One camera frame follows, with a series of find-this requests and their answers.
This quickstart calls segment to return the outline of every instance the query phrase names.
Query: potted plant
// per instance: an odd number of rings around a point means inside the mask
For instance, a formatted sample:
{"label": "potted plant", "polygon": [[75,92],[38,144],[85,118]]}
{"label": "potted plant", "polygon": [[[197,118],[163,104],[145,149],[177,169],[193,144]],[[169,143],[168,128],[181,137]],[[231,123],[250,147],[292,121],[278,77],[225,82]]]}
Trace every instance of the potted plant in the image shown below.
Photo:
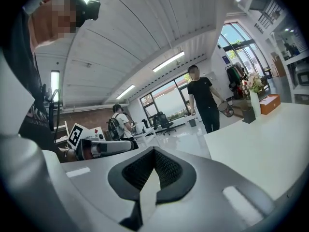
{"label": "potted plant", "polygon": [[249,87],[251,106],[253,107],[255,117],[259,117],[261,115],[261,107],[257,93],[263,87],[263,84],[258,73],[253,72],[249,75],[247,85]]}

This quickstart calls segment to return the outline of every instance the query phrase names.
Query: white shirt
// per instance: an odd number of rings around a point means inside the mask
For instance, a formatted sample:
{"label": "white shirt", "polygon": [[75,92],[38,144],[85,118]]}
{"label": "white shirt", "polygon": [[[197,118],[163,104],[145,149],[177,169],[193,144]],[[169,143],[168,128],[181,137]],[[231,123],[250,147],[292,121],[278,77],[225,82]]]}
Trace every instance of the white shirt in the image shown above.
{"label": "white shirt", "polygon": [[115,118],[117,119],[118,123],[119,123],[119,126],[124,129],[125,131],[125,134],[124,134],[124,138],[130,138],[130,137],[133,137],[131,132],[127,129],[127,127],[125,126],[125,124],[127,122],[129,122],[128,118],[124,115],[124,114],[119,114],[119,113],[115,113],[112,118]]}

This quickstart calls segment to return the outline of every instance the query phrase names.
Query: white table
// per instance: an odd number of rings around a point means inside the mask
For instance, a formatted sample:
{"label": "white table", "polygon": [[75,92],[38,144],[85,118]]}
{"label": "white table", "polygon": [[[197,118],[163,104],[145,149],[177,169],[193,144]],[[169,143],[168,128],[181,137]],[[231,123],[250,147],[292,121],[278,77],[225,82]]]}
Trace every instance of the white table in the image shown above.
{"label": "white table", "polygon": [[156,141],[158,142],[158,145],[160,146],[159,140],[156,136],[154,127],[150,127],[148,129],[145,130],[145,133],[142,134],[138,134],[138,135],[133,135],[133,137],[137,140],[137,139],[142,139],[142,142],[146,145],[149,146],[149,142],[151,140],[153,140],[154,138],[156,139]]}
{"label": "white table", "polygon": [[309,163],[309,106],[282,103],[251,124],[238,121],[205,135],[211,159],[222,162],[274,200]]}

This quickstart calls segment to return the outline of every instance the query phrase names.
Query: office chair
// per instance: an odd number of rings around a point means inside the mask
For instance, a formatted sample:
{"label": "office chair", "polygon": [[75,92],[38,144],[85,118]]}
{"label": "office chair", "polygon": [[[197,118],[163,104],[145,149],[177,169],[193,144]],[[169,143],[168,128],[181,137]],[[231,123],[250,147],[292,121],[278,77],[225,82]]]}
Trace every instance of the office chair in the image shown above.
{"label": "office chair", "polygon": [[166,133],[169,134],[170,131],[176,131],[175,129],[171,129],[170,127],[174,124],[173,122],[169,122],[169,120],[166,118],[165,114],[162,112],[158,112],[157,119],[159,120],[161,127],[166,129],[163,135]]}

